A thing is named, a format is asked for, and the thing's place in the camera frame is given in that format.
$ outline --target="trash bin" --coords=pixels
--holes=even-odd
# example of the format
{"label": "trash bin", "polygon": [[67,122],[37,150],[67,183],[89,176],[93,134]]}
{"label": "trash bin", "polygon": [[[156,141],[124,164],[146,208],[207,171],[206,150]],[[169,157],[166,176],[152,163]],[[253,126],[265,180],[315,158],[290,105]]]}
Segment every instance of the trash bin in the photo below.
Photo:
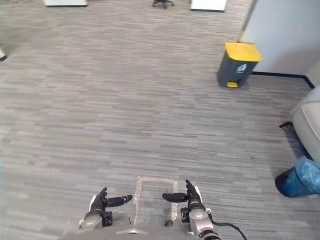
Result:
{"label": "trash bin", "polygon": [[226,43],[224,57],[217,73],[219,84],[225,87],[240,87],[262,59],[255,44]]}
{"label": "trash bin", "polygon": [[302,156],[296,165],[276,177],[275,186],[289,198],[320,193],[320,164]]}

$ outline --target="white wall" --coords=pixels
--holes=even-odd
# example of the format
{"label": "white wall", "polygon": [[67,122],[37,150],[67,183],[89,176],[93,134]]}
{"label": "white wall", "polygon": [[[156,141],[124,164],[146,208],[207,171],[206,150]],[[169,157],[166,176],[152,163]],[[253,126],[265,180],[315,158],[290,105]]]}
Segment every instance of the white wall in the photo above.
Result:
{"label": "white wall", "polygon": [[306,74],[306,76],[313,83],[313,85],[320,86],[320,60]]}
{"label": "white wall", "polygon": [[257,44],[255,71],[306,75],[320,60],[320,0],[257,0],[238,41]]}

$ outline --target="gray trash bin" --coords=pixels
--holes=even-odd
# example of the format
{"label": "gray trash bin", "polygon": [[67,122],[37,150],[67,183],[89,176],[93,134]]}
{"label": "gray trash bin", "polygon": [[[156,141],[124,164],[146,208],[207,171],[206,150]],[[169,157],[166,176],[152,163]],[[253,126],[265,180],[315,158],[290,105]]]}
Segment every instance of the gray trash bin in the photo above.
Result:
{"label": "gray trash bin", "polygon": [[240,87],[262,59],[255,44],[226,43],[224,57],[217,73],[219,84],[224,87]]}

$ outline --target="chair base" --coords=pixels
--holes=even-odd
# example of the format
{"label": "chair base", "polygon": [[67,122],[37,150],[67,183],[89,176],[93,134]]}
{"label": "chair base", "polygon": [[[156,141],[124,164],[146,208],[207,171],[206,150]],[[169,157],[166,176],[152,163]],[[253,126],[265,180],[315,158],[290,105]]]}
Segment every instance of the chair base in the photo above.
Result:
{"label": "chair base", "polygon": [[286,127],[286,126],[292,126],[293,125],[293,123],[292,123],[292,121],[286,121],[285,123],[283,123],[283,124],[281,124],[280,126],[279,126],[279,128],[283,128],[283,127]]}
{"label": "chair base", "polygon": [[157,3],[162,3],[164,9],[167,8],[166,3],[171,3],[171,6],[174,6],[174,3],[172,1],[169,1],[169,0],[154,0],[153,3],[152,3],[152,7],[155,7]]}

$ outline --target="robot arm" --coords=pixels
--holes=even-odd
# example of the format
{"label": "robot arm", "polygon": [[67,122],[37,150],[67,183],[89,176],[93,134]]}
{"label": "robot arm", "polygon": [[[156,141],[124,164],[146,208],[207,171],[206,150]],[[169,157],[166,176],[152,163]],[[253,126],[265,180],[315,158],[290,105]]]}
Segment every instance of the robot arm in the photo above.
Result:
{"label": "robot arm", "polygon": [[172,203],[188,201],[188,207],[181,208],[181,220],[190,223],[190,230],[197,237],[205,240],[221,240],[211,221],[211,210],[206,210],[202,203],[200,191],[189,180],[185,180],[187,194],[164,193],[162,197]]}
{"label": "robot arm", "polygon": [[110,226],[113,222],[113,215],[111,211],[106,211],[106,208],[126,204],[133,198],[132,195],[112,198],[106,198],[106,196],[106,187],[102,189],[98,195],[93,196],[89,212],[84,216],[84,220],[80,222],[79,232],[86,232]]}

